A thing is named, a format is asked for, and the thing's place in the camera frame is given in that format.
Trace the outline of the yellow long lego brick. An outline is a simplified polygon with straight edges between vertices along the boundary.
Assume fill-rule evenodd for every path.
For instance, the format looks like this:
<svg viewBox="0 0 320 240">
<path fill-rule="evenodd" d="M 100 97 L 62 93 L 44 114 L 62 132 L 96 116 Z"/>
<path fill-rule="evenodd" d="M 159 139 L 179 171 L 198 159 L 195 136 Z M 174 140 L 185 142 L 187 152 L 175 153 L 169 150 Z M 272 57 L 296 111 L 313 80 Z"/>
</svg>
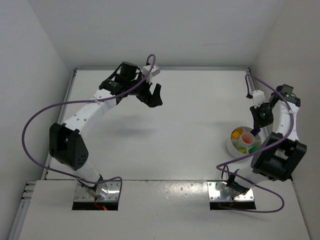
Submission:
<svg viewBox="0 0 320 240">
<path fill-rule="evenodd" d="M 230 138 L 232 140 L 238 140 L 242 136 L 243 133 L 244 133 L 244 131 L 242 128 L 237 128 L 231 133 Z"/>
</svg>

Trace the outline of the blue lego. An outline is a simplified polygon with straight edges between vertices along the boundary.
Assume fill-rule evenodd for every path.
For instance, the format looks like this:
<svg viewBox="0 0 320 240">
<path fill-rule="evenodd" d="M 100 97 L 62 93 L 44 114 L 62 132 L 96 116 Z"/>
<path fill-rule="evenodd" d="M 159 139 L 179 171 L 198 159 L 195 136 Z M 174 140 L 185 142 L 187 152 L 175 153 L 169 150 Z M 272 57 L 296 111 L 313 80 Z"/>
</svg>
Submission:
<svg viewBox="0 0 320 240">
<path fill-rule="evenodd" d="M 261 129 L 260 128 L 253 128 L 250 133 L 256 137 L 260 133 Z"/>
</svg>

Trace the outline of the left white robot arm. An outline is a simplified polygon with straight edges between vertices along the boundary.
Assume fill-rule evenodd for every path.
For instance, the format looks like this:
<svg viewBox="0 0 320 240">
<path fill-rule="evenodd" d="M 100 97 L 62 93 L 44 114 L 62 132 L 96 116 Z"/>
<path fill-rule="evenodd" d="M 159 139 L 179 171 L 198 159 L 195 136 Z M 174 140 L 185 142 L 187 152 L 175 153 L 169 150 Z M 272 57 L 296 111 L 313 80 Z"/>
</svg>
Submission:
<svg viewBox="0 0 320 240">
<path fill-rule="evenodd" d="M 94 170 L 89 161 L 89 151 L 84 136 L 90 129 L 127 96 L 136 96 L 150 108 L 163 104 L 161 85 L 156 84 L 150 90 L 152 78 L 160 72 L 155 64 L 146 64 L 139 68 L 130 62 L 122 62 L 118 68 L 105 79 L 92 96 L 77 113 L 63 123 L 54 123 L 49 129 L 49 154 L 63 165 L 69 167 L 78 181 L 87 189 L 95 191 L 97 183 L 103 177 Z"/>
</svg>

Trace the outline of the orange lego piece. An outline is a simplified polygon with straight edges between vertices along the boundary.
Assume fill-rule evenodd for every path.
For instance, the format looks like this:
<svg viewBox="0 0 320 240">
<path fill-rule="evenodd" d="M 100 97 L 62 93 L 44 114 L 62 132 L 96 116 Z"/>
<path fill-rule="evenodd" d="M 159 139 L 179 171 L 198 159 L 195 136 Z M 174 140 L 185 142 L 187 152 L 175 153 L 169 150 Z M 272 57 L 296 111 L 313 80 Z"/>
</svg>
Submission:
<svg viewBox="0 0 320 240">
<path fill-rule="evenodd" d="M 241 139 L 244 143 L 246 143 L 247 145 L 251 145 L 254 143 L 255 141 L 255 136 L 250 133 L 250 132 L 244 132 L 242 135 L 241 135 Z"/>
</svg>

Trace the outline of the green square lego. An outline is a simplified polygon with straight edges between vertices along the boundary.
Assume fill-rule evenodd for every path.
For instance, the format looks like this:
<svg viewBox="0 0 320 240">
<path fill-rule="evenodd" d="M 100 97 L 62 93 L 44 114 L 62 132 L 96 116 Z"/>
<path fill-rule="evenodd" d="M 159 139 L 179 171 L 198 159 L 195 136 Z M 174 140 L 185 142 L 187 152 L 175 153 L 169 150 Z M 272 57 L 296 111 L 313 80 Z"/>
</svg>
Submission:
<svg viewBox="0 0 320 240">
<path fill-rule="evenodd" d="M 254 146 L 254 147 L 252 147 L 252 148 L 250 148 L 250 149 L 248 150 L 248 153 L 251 154 L 251 153 L 254 153 L 254 152 L 258 151 L 258 150 L 259 150 L 259 147 Z"/>
</svg>

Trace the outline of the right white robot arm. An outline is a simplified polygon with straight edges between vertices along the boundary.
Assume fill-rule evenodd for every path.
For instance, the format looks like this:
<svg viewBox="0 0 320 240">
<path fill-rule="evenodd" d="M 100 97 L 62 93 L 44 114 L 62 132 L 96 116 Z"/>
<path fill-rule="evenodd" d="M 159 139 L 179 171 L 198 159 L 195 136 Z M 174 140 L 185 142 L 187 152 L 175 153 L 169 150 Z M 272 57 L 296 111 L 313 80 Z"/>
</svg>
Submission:
<svg viewBox="0 0 320 240">
<path fill-rule="evenodd" d="M 226 186 L 236 195 L 245 195 L 254 185 L 263 181 L 286 181 L 307 152 L 307 146 L 300 142 L 296 130 L 297 114 L 301 100 L 293 93 L 292 86 L 283 84 L 276 87 L 269 100 L 263 91 L 251 93 L 253 106 L 253 128 L 272 127 L 264 141 L 254 145 L 261 153 L 247 148 L 252 155 L 249 166 L 237 169 L 230 175 Z"/>
</svg>

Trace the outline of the lime green lego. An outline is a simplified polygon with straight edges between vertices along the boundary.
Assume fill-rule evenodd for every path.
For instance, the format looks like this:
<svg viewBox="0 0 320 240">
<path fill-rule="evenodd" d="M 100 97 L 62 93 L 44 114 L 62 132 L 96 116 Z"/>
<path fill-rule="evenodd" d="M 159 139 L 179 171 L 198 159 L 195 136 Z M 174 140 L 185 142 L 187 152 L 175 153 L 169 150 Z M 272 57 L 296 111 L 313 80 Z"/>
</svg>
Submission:
<svg viewBox="0 0 320 240">
<path fill-rule="evenodd" d="M 241 152 L 241 153 L 243 153 L 243 154 L 246 153 L 246 150 L 245 150 L 244 148 L 240 148 L 238 151 Z"/>
</svg>

